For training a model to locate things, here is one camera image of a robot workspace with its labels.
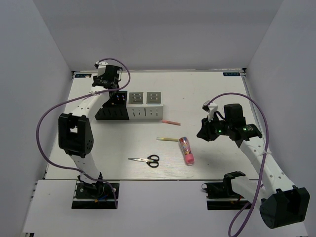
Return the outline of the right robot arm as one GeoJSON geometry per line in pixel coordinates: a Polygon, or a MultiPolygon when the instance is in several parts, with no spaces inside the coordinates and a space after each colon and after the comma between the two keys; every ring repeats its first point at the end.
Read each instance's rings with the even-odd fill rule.
{"type": "Polygon", "coordinates": [[[272,154],[265,151],[265,141],[254,124],[246,124],[240,104],[224,106],[225,117],[219,119],[218,106],[206,102],[202,107],[208,116],[201,121],[197,137],[214,141],[228,136],[246,155],[262,180],[256,185],[241,171],[225,174],[221,185],[207,184],[210,198],[241,195],[252,202],[270,229],[303,222],[306,217],[310,194],[298,188],[284,174],[272,154]]]}

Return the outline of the pink marker set tube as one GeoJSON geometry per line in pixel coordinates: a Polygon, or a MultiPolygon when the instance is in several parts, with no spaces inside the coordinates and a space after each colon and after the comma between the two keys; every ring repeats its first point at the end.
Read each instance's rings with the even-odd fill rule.
{"type": "Polygon", "coordinates": [[[190,143],[187,137],[181,137],[179,139],[179,146],[184,156],[186,165],[193,165],[195,159],[191,151],[190,143]]]}

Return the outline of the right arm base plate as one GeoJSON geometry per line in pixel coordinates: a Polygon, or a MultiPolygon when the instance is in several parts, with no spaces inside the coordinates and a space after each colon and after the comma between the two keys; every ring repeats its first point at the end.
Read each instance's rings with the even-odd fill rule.
{"type": "Polygon", "coordinates": [[[248,203],[239,194],[227,194],[222,182],[203,183],[201,189],[206,193],[207,210],[241,210],[248,203]]]}

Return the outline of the black handled scissors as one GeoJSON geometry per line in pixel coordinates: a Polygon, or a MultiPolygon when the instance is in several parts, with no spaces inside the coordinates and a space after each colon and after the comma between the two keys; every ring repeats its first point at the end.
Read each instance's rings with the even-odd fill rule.
{"type": "Polygon", "coordinates": [[[158,168],[160,158],[158,155],[150,155],[147,158],[128,158],[128,160],[137,161],[137,162],[144,162],[150,168],[158,168]]]}

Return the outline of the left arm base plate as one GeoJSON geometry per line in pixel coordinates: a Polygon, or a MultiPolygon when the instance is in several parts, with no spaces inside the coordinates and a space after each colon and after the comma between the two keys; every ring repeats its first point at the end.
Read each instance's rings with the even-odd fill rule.
{"type": "Polygon", "coordinates": [[[77,182],[75,186],[72,209],[116,209],[114,196],[119,199],[119,183],[110,183],[115,191],[112,193],[111,188],[104,184],[101,191],[92,193],[84,186],[83,183],[77,182]]]}

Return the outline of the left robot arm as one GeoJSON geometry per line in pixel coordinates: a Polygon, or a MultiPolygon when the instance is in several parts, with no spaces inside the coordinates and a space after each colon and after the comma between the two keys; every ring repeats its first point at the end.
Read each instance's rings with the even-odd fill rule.
{"type": "Polygon", "coordinates": [[[95,198],[104,192],[102,173],[97,169],[92,157],[94,138],[91,122],[111,96],[113,91],[101,93],[106,89],[119,88],[119,75],[122,68],[104,64],[93,77],[91,91],[70,113],[62,113],[58,118],[59,148],[73,160],[80,170],[78,180],[89,194],[95,198]]]}

